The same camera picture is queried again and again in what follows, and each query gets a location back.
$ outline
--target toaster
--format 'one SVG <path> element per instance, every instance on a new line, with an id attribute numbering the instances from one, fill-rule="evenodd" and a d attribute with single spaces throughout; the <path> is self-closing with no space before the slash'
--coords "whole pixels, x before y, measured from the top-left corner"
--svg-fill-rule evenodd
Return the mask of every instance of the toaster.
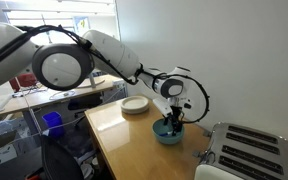
<path id="1" fill-rule="evenodd" d="M 196 180 L 288 180 L 285 138 L 229 123 L 216 124 L 210 136 L 196 168 Z"/>

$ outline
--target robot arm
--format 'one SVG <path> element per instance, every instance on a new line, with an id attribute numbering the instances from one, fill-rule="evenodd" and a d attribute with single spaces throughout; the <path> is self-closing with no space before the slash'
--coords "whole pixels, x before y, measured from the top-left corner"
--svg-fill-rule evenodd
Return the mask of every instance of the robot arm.
<path id="1" fill-rule="evenodd" d="M 49 30 L 57 30 L 70 36 L 76 44 L 50 44 L 37 46 L 30 37 Z M 175 115 L 178 119 L 182 103 L 187 99 L 190 85 L 190 71 L 177 67 L 170 73 L 149 69 L 139 63 L 137 55 L 118 40 L 90 30 L 79 37 L 61 27 L 41 26 L 24 32 L 8 24 L 0 24 L 0 85 L 22 72 L 33 71 L 37 79 L 45 86 L 55 90 L 70 90 L 77 87 L 94 67 L 109 74 L 122 77 L 129 84 L 136 84 L 141 79 L 149 88 L 168 99 L 165 104 L 155 101 L 164 116 Z M 206 109 L 208 96 L 202 86 Z"/>

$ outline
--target blue container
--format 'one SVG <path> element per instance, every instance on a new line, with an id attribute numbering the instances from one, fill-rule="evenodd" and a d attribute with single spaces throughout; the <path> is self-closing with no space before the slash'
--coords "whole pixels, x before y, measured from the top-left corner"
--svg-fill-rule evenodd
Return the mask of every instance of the blue container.
<path id="1" fill-rule="evenodd" d="M 45 114 L 43 119 L 48 126 L 48 128 L 56 127 L 62 125 L 62 118 L 61 115 L 57 112 L 51 112 L 49 114 Z M 65 133 L 63 126 L 50 129 L 49 136 L 53 138 L 59 138 L 63 136 Z"/>
<path id="2" fill-rule="evenodd" d="M 164 119 L 157 120 L 152 127 L 153 133 L 156 139 L 163 144 L 176 144 L 178 143 L 184 135 L 184 126 L 182 126 L 182 131 L 177 132 L 175 136 L 170 135 L 162 135 L 167 132 L 171 132 L 173 127 L 170 122 L 167 125 L 164 125 Z"/>

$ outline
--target blue bin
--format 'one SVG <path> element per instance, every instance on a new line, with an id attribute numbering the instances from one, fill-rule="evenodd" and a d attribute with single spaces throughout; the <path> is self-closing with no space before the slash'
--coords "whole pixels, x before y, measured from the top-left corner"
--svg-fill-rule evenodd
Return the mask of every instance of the blue bin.
<path id="1" fill-rule="evenodd" d="M 48 128 L 56 127 L 56 126 L 63 124 L 61 115 L 57 112 L 51 112 L 51 113 L 45 114 L 43 116 L 43 119 L 46 125 L 48 126 Z M 49 136 L 53 138 L 60 138 L 61 136 L 64 135 L 64 133 L 65 133 L 64 128 L 63 126 L 61 126 L 61 127 L 50 129 Z"/>

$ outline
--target chair backrest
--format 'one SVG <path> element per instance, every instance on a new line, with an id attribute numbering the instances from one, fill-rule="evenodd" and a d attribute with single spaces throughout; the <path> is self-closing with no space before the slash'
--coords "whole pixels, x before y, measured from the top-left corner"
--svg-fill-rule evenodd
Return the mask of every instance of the chair backrest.
<path id="1" fill-rule="evenodd" d="M 71 99 L 68 103 L 68 110 L 93 108 L 102 104 L 101 93 L 90 94 L 80 98 Z"/>
<path id="2" fill-rule="evenodd" d="M 84 180 L 73 156 L 52 138 L 42 135 L 42 162 L 48 180 Z"/>

